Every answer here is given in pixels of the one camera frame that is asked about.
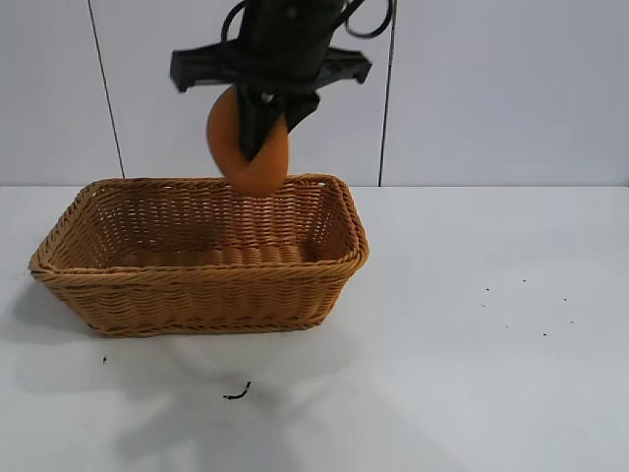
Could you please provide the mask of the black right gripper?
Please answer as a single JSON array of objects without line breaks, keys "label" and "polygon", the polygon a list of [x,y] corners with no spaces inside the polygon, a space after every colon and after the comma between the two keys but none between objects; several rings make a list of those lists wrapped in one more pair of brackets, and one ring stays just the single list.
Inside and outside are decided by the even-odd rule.
[{"label": "black right gripper", "polygon": [[172,52],[170,79],[179,92],[238,85],[239,146],[251,162],[282,113],[291,133],[316,112],[320,98],[314,91],[343,80],[365,82],[371,61],[360,51],[330,45],[360,5],[241,1],[225,17],[218,42]]}]

